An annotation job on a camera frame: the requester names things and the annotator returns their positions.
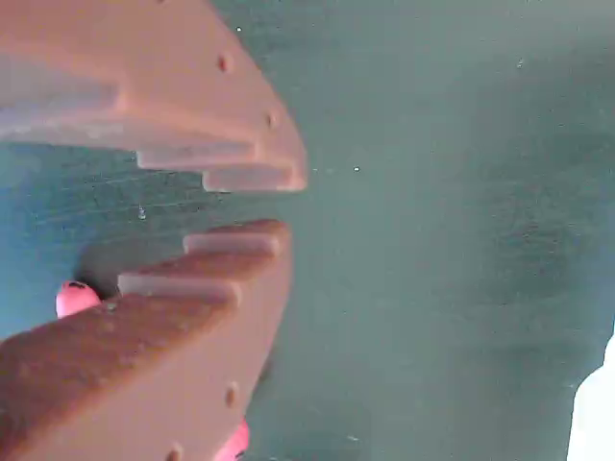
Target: pink plastic piece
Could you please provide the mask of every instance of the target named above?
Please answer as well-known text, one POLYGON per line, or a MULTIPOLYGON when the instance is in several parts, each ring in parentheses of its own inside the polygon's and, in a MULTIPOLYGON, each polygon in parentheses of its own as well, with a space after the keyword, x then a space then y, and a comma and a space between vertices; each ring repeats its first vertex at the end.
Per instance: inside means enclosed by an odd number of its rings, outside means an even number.
POLYGON ((299 190, 302 140, 205 0, 0 2, 0 139, 122 149, 208 190, 299 190))
MULTIPOLYGON (((67 281, 63 283, 56 297, 56 311, 58 318, 76 314, 100 304, 100 298, 89 286, 79 281, 67 281)), ((250 427, 245 420, 229 438, 227 443, 220 449, 213 461, 235 461, 250 445, 250 427)))
POLYGON ((56 297, 56 312, 61 319, 98 304, 100 298, 89 286, 79 281, 68 281, 61 286, 56 297))
POLYGON ((250 428, 243 420, 225 446, 217 452, 213 461, 235 461, 248 449, 249 445, 250 428))

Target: small hole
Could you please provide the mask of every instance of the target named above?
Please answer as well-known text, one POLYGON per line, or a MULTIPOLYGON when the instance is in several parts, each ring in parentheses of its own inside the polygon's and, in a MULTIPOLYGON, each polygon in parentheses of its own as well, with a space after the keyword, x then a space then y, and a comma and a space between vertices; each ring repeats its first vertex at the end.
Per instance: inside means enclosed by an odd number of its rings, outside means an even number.
POLYGON ((174 449, 169 451, 169 454, 166 455, 166 458, 164 458, 164 461, 182 461, 183 457, 184 457, 184 454, 182 452, 182 448, 175 447, 174 449))
POLYGON ((228 74, 231 70, 233 70, 233 60, 225 55, 218 56, 217 65, 220 72, 224 72, 225 74, 228 74))
POLYGON ((227 404, 227 408, 233 408, 237 404, 237 394, 239 393, 239 385, 236 382, 232 382, 227 387, 227 392, 224 396, 224 402, 227 404))
POLYGON ((269 128, 276 128, 278 126, 278 116, 274 112, 267 112, 265 122, 269 128))

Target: dark green surface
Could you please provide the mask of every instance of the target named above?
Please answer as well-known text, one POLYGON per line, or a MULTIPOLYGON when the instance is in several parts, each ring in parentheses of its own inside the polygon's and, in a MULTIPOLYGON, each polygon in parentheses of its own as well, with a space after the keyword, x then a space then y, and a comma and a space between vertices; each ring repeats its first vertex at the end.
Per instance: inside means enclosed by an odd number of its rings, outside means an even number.
POLYGON ((279 217, 296 286, 248 460, 563 460, 613 313, 612 2, 218 3, 296 113, 309 191, 4 149, 0 332, 51 319, 76 267, 109 288, 279 217))

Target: white object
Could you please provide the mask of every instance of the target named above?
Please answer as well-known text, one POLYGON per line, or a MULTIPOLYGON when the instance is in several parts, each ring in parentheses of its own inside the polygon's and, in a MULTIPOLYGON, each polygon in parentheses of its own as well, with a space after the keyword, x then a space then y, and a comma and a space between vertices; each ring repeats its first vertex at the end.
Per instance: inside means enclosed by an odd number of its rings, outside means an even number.
POLYGON ((603 365, 585 379, 575 396, 568 461, 615 459, 615 336, 603 365))

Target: pink plastic jaw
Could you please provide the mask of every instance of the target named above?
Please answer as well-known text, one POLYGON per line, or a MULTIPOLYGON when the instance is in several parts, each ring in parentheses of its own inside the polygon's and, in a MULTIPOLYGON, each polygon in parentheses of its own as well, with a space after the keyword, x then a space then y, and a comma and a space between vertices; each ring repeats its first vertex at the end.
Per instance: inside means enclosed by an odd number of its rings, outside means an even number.
POLYGON ((306 186, 286 108, 204 0, 6 0, 0 31, 0 139, 134 151, 208 190, 306 186))
POLYGON ((0 461, 203 461, 247 445, 290 232, 257 221, 185 246, 123 274, 120 296, 0 343, 0 461))

